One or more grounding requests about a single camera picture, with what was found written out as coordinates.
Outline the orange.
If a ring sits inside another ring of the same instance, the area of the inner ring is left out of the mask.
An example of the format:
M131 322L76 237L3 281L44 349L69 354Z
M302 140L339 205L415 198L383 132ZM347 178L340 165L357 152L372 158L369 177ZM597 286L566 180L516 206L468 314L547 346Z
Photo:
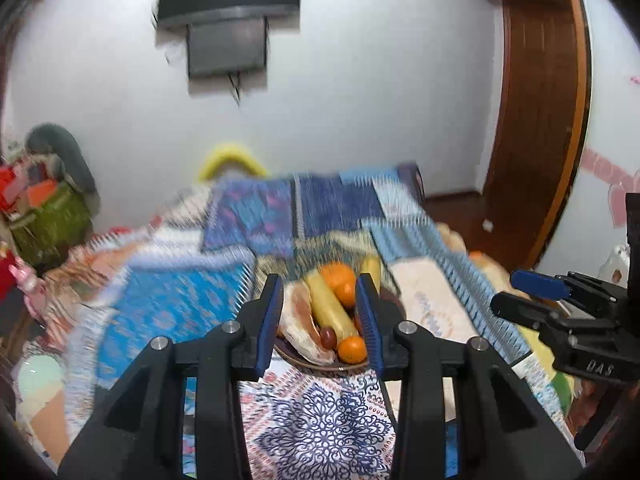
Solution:
M344 287L353 288L356 283L356 274L346 263L335 261L322 264L319 273L332 290Z
M334 295L345 309L356 306L356 282L341 282L334 288Z
M357 313L355 313L354 317L352 318L352 322L354 322L354 325L356 327L356 329L358 330L358 334L360 336L362 336L362 326L361 326L361 322L360 322L360 317Z
M368 357L366 343L360 336L349 336L337 346L338 357L347 364L359 364Z

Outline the red grape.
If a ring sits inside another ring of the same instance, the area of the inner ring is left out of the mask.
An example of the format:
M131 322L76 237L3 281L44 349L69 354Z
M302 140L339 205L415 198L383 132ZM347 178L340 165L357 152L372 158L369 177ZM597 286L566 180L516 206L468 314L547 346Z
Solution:
M337 336L331 326L323 327L320 330L320 342L323 349L333 351L337 348Z

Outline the pink toy figure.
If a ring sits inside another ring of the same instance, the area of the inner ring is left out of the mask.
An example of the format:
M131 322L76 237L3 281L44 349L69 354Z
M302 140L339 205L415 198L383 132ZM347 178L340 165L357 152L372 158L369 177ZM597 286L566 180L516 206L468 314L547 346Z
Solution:
M14 287L23 294L28 313L36 321L43 322L47 307L43 279L28 263L14 255L6 242L1 242L1 298Z

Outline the blue patchwork bedspread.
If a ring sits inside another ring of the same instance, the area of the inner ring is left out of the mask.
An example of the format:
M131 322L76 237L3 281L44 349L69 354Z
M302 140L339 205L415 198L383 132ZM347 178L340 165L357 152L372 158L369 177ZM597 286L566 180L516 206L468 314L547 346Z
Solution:
M409 318L436 336L480 335L523 378L560 431L561 402L525 337L494 318L488 278L421 207L412 162L334 176L233 179L182 194L149 242L90 304L65 350L63 419L76 439L104 392L154 336L191 341L231 320L268 273L286 284L368 259ZM370 370L307 372L274 358L240 388L250 468L259 479L384 479L399 387Z

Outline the brown wooden door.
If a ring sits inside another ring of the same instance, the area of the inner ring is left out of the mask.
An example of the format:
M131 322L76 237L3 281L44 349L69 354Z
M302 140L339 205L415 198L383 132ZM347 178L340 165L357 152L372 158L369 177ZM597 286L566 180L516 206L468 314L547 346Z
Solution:
M586 136L590 42L582 0L501 0L502 84L481 252L506 270L544 255Z

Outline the green bag with clutter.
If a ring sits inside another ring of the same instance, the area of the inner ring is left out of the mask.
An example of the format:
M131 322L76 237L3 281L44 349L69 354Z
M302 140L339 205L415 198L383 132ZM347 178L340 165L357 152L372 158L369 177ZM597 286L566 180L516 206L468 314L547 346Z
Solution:
M31 184L25 166L1 167L1 237L37 271L62 264L91 231L84 196L68 182Z

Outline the grey plush toy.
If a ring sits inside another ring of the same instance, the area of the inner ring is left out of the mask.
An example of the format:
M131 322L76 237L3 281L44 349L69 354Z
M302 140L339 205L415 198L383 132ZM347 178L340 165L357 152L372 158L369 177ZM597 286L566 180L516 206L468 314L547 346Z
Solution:
M96 181L82 156L80 146L65 128L50 122L35 126L26 136L25 148L29 154L57 157L62 176L71 185L81 193L96 192Z

